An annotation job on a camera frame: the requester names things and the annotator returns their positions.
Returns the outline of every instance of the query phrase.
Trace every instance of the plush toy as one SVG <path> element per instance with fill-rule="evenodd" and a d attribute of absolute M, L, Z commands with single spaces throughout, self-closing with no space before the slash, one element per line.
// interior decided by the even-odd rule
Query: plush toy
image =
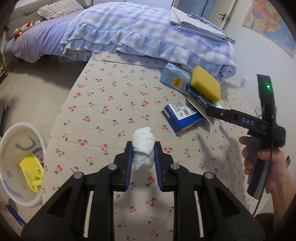
<path fill-rule="evenodd" d="M 32 28 L 34 25 L 39 24 L 40 20 L 36 21 L 35 23 L 33 22 L 28 22 L 26 23 L 23 27 L 17 28 L 13 34 L 14 38 L 17 39 L 23 32 L 27 31 L 28 29 Z"/>

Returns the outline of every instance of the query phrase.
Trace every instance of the blue and purple plaid blanket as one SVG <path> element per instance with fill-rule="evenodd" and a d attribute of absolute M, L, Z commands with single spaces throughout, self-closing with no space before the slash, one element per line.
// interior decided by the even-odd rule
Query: blue and purple plaid blanket
<path fill-rule="evenodd" d="M 60 43 L 64 56 L 88 61 L 92 51 L 116 51 L 200 65 L 220 83 L 236 72 L 234 48 L 176 29 L 170 11 L 130 2 L 97 4 L 75 17 Z"/>

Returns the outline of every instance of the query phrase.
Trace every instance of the purple bed sheet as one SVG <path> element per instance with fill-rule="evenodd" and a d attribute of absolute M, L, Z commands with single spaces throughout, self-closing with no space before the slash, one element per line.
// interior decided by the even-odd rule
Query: purple bed sheet
<path fill-rule="evenodd" d="M 59 44 L 68 24 L 82 11 L 41 22 L 24 32 L 17 39 L 12 38 L 8 41 L 4 51 L 13 53 L 16 57 L 30 63 L 36 62 L 46 54 L 63 56 Z"/>

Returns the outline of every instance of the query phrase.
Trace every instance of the white label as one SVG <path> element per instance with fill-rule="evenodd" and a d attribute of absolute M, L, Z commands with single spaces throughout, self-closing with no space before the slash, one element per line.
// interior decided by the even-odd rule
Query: white label
<path fill-rule="evenodd" d="M 188 102 L 188 100 L 174 102 L 172 104 L 169 104 L 169 107 L 171 108 L 178 120 L 182 120 L 198 112 L 193 107 L 193 105 Z"/>

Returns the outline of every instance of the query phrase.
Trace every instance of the yellow wrapper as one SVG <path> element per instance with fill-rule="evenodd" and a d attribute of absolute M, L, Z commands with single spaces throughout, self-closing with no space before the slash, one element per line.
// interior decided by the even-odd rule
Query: yellow wrapper
<path fill-rule="evenodd" d="M 35 193 L 39 193 L 43 182 L 43 168 L 35 155 L 28 155 L 20 162 L 28 187 Z"/>

